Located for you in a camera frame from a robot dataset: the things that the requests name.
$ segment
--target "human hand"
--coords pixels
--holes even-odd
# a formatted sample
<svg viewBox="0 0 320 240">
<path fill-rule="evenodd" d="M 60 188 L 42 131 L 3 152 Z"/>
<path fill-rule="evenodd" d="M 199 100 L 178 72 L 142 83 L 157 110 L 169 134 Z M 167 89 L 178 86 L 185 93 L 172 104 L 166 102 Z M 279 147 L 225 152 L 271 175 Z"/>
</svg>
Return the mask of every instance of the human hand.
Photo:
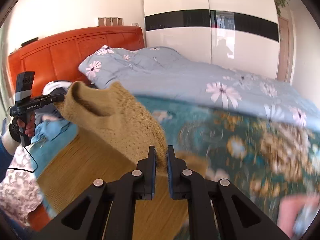
<svg viewBox="0 0 320 240">
<path fill-rule="evenodd" d="M 25 134 L 28 135 L 29 137 L 32 137 L 35 135 L 35 128 L 36 128 L 36 125 L 35 125 L 35 121 L 36 121 L 36 115 L 35 113 L 33 112 L 31 114 L 31 117 L 30 117 L 30 121 L 27 123 L 27 126 L 26 124 L 21 120 L 21 119 L 18 119 L 17 120 L 17 123 L 18 123 L 18 126 L 19 127 L 25 127 L 26 126 L 26 130 L 25 130 Z"/>
<path fill-rule="evenodd" d="M 277 225 L 287 236 L 292 238 L 294 236 L 293 227 L 301 209 L 306 204 L 317 208 L 319 201 L 319 195 L 297 194 L 282 198 L 279 206 Z"/>
</svg>

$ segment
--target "tan fuzzy sweater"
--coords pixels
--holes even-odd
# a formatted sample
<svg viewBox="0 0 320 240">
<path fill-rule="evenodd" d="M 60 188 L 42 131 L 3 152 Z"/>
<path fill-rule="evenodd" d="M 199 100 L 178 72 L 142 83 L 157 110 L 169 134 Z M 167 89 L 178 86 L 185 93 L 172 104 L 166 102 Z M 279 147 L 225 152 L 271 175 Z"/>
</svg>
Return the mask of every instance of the tan fuzzy sweater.
<svg viewBox="0 0 320 240">
<path fill-rule="evenodd" d="M 66 99 L 57 104 L 61 115 L 93 131 L 130 161 L 137 164 L 156 147 L 157 167 L 166 171 L 166 140 L 159 123 L 119 82 L 96 90 L 82 82 L 71 85 Z"/>
<path fill-rule="evenodd" d="M 147 157 L 149 145 L 157 150 L 155 198 L 137 201 L 133 239 L 172 240 L 188 217 L 186 200 L 169 196 L 166 141 L 160 125 L 120 83 L 94 90 L 81 82 L 70 87 L 58 108 L 76 123 L 79 133 L 44 169 L 38 183 L 50 205 L 59 213 L 92 182 L 106 182 L 136 168 Z M 187 167 L 205 174 L 207 162 L 190 153 L 177 152 Z"/>
</svg>

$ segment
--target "wardrobe door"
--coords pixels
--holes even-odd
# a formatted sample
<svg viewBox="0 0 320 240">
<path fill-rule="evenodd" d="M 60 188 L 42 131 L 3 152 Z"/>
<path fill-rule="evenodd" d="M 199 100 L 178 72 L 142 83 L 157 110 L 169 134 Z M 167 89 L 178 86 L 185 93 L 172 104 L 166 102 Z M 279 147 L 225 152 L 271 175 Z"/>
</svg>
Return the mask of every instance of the wardrobe door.
<svg viewBox="0 0 320 240">
<path fill-rule="evenodd" d="M 275 78 L 278 18 L 274 0 L 209 0 L 211 63 Z"/>
<path fill-rule="evenodd" d="M 148 47 L 166 46 L 186 58 L 211 61 L 208 0 L 143 0 Z"/>
</svg>

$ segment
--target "teal floral blanket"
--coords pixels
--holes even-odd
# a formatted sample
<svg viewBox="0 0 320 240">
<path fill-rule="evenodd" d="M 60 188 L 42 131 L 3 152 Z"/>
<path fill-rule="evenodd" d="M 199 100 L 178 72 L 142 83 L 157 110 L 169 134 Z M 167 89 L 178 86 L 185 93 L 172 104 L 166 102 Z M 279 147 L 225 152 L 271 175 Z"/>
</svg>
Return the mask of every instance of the teal floral blanket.
<svg viewBox="0 0 320 240">
<path fill-rule="evenodd" d="M 320 134 L 180 101 L 136 97 L 175 150 L 205 157 L 207 177 L 228 178 L 275 223 L 282 197 L 320 191 Z M 188 227 L 177 239 L 188 238 Z"/>
</svg>

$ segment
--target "white object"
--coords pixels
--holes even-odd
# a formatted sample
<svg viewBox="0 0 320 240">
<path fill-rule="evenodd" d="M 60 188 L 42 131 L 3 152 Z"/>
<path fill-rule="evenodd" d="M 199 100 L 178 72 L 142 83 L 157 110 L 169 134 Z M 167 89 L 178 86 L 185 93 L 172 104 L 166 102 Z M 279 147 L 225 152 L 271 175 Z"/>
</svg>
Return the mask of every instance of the white object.
<svg viewBox="0 0 320 240">
<path fill-rule="evenodd" d="M 44 86 L 42 94 L 49 95 L 53 90 L 57 88 L 64 88 L 67 91 L 71 84 L 72 82 L 69 81 L 51 81 Z"/>
</svg>

